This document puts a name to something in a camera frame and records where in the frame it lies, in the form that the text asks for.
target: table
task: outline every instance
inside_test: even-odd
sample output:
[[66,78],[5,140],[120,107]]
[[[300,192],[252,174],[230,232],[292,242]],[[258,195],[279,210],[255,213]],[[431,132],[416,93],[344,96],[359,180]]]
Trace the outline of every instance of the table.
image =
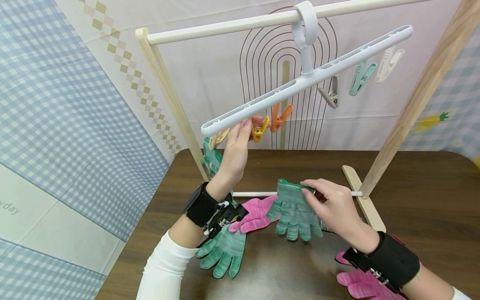
[[[342,165],[363,179],[376,156],[375,151],[251,150],[234,190],[275,191],[279,178],[298,183],[321,177],[348,186]],[[147,258],[201,182],[189,150],[178,153],[97,300],[135,299]],[[429,269],[479,299],[480,170],[471,161],[450,152],[398,152],[371,198],[388,233],[406,242]],[[233,280],[214,279],[213,269],[201,270],[193,258],[180,299],[352,299],[335,278],[351,268],[334,261],[347,247],[333,233],[290,242],[271,224],[248,233]]]

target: white rod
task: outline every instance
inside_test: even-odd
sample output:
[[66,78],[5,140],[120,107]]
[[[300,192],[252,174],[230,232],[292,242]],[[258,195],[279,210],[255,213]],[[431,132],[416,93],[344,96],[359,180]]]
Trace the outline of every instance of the white rod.
[[[314,9],[317,18],[325,18],[341,14],[364,12],[385,7],[424,1],[431,0],[351,0],[315,6]],[[300,16],[298,12],[296,10],[291,10],[288,12],[277,12],[252,18],[153,33],[148,35],[148,42],[151,45],[158,45],[198,37],[216,36],[225,33],[287,24],[297,21],[300,21]]]
[[[233,197],[268,197],[275,194],[276,192],[233,192]],[[352,197],[361,197],[361,195],[360,191],[352,191]]]
[[275,195],[276,192],[233,192],[233,197],[268,197]]

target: forearm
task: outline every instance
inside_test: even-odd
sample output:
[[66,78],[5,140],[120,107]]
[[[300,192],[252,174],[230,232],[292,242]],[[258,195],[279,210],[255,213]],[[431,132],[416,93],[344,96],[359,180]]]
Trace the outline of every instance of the forearm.
[[[206,190],[220,202],[226,198],[232,186],[220,174],[207,184]],[[186,215],[181,215],[148,258],[137,300],[178,300],[183,273],[203,236],[201,227]]]
[[[379,245],[379,235],[367,224],[358,226],[358,231],[346,240],[353,248],[365,253],[372,253]],[[443,279],[435,275],[426,267],[420,264],[420,270],[411,281],[402,287],[402,292],[412,300],[436,299],[436,300],[457,300],[468,298],[453,298],[454,288]]]
[[[232,184],[218,173],[207,184],[207,193],[217,200],[223,201],[232,189]],[[195,248],[200,239],[204,236],[202,228],[193,223],[186,215],[180,218],[173,224],[169,231],[170,238],[174,243],[185,248]]]

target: wrist-mounted device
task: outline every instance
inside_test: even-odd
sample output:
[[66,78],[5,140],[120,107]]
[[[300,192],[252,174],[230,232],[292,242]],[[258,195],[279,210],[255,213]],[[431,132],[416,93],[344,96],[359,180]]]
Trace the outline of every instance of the wrist-mounted device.
[[237,207],[232,205],[231,193],[228,193],[223,201],[217,202],[206,191],[207,184],[208,182],[204,182],[193,192],[183,209],[187,218],[201,227],[204,230],[204,235],[208,236],[199,247],[215,237],[225,224],[241,221],[248,214],[248,211],[241,204]]
[[395,238],[381,231],[378,234],[380,243],[375,251],[366,255],[349,248],[343,258],[363,272],[370,271],[380,284],[407,298],[400,289],[419,272],[419,258]]

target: white horizontal bar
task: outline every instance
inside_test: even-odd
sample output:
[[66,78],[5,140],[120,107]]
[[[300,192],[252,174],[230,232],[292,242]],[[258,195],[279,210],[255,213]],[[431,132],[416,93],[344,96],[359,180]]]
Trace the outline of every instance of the white horizontal bar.
[[[233,192],[233,197],[268,197],[275,194],[276,192]],[[352,197],[361,197],[361,195],[360,191],[352,191]]]
[[373,55],[390,48],[393,45],[407,39],[413,32],[413,27],[410,25],[402,26],[394,31],[383,35],[370,43],[357,48],[336,60],[326,63],[313,70],[307,75],[300,75],[300,77],[274,89],[270,92],[247,102],[218,118],[202,125],[201,132],[204,136],[213,136],[220,131],[232,127],[235,124],[251,117],[256,112],[264,110],[273,106],[275,103],[287,99],[299,92],[318,84],[330,77],[333,77],[340,72],[358,64],[361,61],[372,57]]
[[276,192],[233,192],[233,197],[268,197]]
[[[364,12],[385,7],[424,2],[431,0],[351,0],[339,3],[315,6],[317,18],[337,16],[341,14]],[[151,45],[165,44],[183,41],[192,38],[216,36],[225,33],[232,33],[255,28],[262,28],[274,25],[297,22],[300,16],[296,10],[289,12],[277,12],[262,16],[239,19],[197,27],[190,27],[148,35],[148,42]]]

